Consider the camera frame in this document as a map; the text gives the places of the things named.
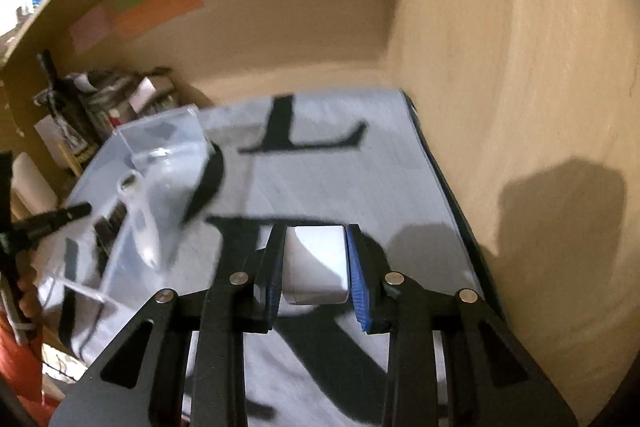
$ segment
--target person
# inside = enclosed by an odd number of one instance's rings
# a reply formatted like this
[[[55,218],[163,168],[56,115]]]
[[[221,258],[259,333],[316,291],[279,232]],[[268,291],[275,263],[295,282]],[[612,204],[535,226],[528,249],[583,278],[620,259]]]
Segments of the person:
[[[0,375],[14,391],[27,413],[40,427],[46,427],[58,402],[42,392],[42,308],[33,282],[36,272],[30,268],[18,287],[22,313],[38,325],[38,334],[27,346],[19,346],[0,302]]]

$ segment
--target pink sticky note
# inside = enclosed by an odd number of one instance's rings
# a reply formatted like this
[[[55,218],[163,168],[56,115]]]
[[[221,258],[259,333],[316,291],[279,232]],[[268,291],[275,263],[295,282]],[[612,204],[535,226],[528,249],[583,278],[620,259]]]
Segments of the pink sticky note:
[[[80,20],[69,26],[76,54],[84,53],[111,33],[109,14],[102,4],[89,10]]]

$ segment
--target red clothing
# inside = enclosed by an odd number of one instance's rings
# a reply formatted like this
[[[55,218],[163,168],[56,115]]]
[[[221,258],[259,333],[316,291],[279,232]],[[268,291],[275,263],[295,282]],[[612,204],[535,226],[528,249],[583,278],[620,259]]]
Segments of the red clothing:
[[[30,346],[18,346],[6,316],[0,314],[0,374],[29,415],[40,427],[46,427],[55,407],[45,404],[42,395],[42,362],[36,357],[41,352],[41,333]]]

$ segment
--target gray fabric surface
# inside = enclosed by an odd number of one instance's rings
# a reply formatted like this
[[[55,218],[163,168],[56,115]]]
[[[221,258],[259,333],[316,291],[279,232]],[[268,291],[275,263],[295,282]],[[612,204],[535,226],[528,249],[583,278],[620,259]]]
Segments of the gray fabric surface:
[[[225,178],[218,197],[184,230],[165,285],[181,294],[207,288],[221,236],[202,218],[242,214],[358,223],[385,248],[392,269],[410,275],[425,288],[453,294],[471,287],[481,293],[400,92],[340,90],[296,95],[293,142],[339,139],[364,121],[367,128],[357,149],[238,153],[260,142],[270,108],[271,100],[260,99],[200,113],[207,137],[223,151]],[[95,206],[113,204],[115,182],[128,169],[126,156],[122,144],[111,138],[69,203],[89,199]],[[60,245],[60,238],[53,243]],[[80,246],[76,280],[97,287],[95,261],[87,248]],[[140,287],[149,289],[144,284]],[[62,285],[46,280],[40,293],[47,298],[49,325],[57,328]],[[148,292],[136,296],[138,306],[148,296]],[[91,362],[133,311],[111,303],[102,306],[80,295],[74,301],[72,347]],[[245,346],[250,425],[336,426],[380,421],[388,337],[364,335],[348,306],[313,309],[283,304],[275,330],[268,335],[246,335]]]

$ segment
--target orange sleeve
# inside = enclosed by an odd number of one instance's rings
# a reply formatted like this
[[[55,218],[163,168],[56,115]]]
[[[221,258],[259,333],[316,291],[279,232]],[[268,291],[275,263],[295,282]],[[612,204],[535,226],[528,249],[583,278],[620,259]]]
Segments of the orange sleeve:
[[[38,425],[46,427],[54,408],[42,403],[42,362],[36,356],[40,352],[41,332],[29,346],[19,346],[6,316],[0,313],[0,375],[29,415]]]

